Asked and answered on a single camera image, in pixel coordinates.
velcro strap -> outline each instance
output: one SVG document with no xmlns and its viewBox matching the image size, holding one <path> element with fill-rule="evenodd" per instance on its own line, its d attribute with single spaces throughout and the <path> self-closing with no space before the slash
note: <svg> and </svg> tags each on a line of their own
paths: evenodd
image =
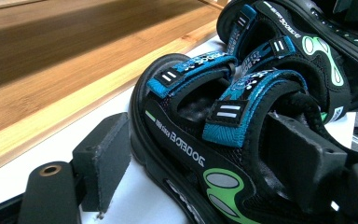
<svg viewBox="0 0 358 224">
<path fill-rule="evenodd" d="M 227 53 L 236 56 L 241 48 L 241 41 L 247 36 L 247 30 L 254 24 L 257 12 L 250 6 L 244 5 L 237 15 L 228 40 Z"/>
<path fill-rule="evenodd" d="M 221 51 L 208 52 L 161 72 L 148 80 L 147 86 L 158 97 L 165 98 L 191 78 L 206 76 L 211 74 L 208 71 L 231 63 L 237 64 L 237 59 L 231 55 Z M 234 75 L 229 71 L 226 73 L 227 80 L 231 80 Z"/>
<path fill-rule="evenodd" d="M 296 48 L 289 36 L 285 35 L 271 39 L 257 47 L 243 60 L 242 74 L 252 73 L 257 67 L 264 63 L 273 59 L 281 59 L 295 53 Z"/>
<path fill-rule="evenodd" d="M 202 138 L 228 147 L 242 147 L 250 120 L 257 107 L 263 104 L 262 99 L 270 88 L 286 80 L 298 82 L 307 91 L 304 78 L 292 70 L 252 73 L 231 84 L 214 103 L 206 119 Z"/>
</svg>

